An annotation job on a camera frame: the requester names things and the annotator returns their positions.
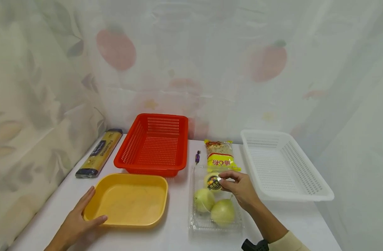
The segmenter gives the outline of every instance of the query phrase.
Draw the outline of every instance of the hand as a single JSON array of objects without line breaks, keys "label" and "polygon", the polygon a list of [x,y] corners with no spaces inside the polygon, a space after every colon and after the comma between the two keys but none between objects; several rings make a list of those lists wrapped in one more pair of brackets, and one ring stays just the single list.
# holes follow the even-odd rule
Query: hand
[{"label": "hand", "polygon": [[239,205],[248,213],[250,213],[255,206],[262,205],[247,174],[236,171],[225,171],[220,173],[219,177],[222,178],[220,180],[222,190],[233,193]]},{"label": "hand", "polygon": [[78,201],[77,205],[67,215],[63,224],[60,226],[51,243],[46,247],[45,251],[62,251],[72,246],[85,232],[91,230],[102,223],[108,217],[106,215],[99,216],[96,219],[85,221],[83,219],[84,208],[88,205],[91,198],[95,195],[95,188],[91,187],[83,197]]}]

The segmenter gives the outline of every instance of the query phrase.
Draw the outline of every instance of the beige sleeve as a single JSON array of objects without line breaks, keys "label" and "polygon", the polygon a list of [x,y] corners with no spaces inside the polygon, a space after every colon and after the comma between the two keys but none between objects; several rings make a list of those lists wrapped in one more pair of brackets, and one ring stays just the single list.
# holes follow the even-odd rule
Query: beige sleeve
[{"label": "beige sleeve", "polygon": [[290,231],[280,240],[268,244],[268,246],[269,251],[309,251]]}]

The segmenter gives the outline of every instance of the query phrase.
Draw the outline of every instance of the tabletop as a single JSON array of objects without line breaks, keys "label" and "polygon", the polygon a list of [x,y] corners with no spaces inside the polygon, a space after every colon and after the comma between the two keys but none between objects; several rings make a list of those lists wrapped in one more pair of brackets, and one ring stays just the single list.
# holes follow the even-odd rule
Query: tabletop
[{"label": "tabletop", "polygon": [[[114,166],[114,158],[125,135],[114,149],[107,163],[97,178],[77,179],[75,172],[86,161],[93,148],[76,164],[65,180],[51,195],[41,210],[34,216],[27,227],[17,237],[9,250],[33,251],[43,250],[53,238],[70,210],[80,197],[92,185],[111,173],[126,173]],[[191,167],[195,165],[194,157],[200,150],[200,164],[205,164],[207,155],[203,141],[189,140],[188,162],[185,169],[174,178],[167,178],[169,195],[164,216],[157,227],[149,230],[135,230],[99,227],[87,233],[70,248],[73,251],[88,250],[165,250],[165,251],[222,251],[241,250],[242,242],[248,238],[253,243],[262,240],[262,236],[249,214],[242,209],[244,231],[242,237],[228,234],[192,235],[188,229],[189,188]],[[242,145],[233,144],[236,164],[245,169]],[[288,201],[264,201],[269,210],[291,230],[311,251],[341,251],[338,243],[328,228],[314,203],[294,203]]]}]

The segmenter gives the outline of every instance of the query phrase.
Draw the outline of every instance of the wrist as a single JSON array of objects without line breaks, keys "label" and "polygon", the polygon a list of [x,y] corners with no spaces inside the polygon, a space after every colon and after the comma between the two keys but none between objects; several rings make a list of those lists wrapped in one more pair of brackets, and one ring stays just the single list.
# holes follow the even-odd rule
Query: wrist
[{"label": "wrist", "polygon": [[261,202],[260,199],[257,199],[255,201],[252,201],[252,203],[248,206],[246,211],[251,215],[262,212],[264,209],[266,209],[265,205]]},{"label": "wrist", "polygon": [[59,235],[59,232],[51,240],[51,243],[46,247],[45,251],[66,251],[69,248],[68,242]]}]

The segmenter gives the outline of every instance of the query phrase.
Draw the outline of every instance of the wristwatch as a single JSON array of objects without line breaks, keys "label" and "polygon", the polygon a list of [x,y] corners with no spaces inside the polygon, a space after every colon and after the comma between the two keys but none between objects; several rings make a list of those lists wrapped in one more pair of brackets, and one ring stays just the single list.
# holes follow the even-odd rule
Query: wristwatch
[{"label": "wristwatch", "polygon": [[244,251],[269,251],[268,241],[262,240],[257,245],[254,245],[250,242],[249,239],[246,239],[242,245],[242,250]]}]

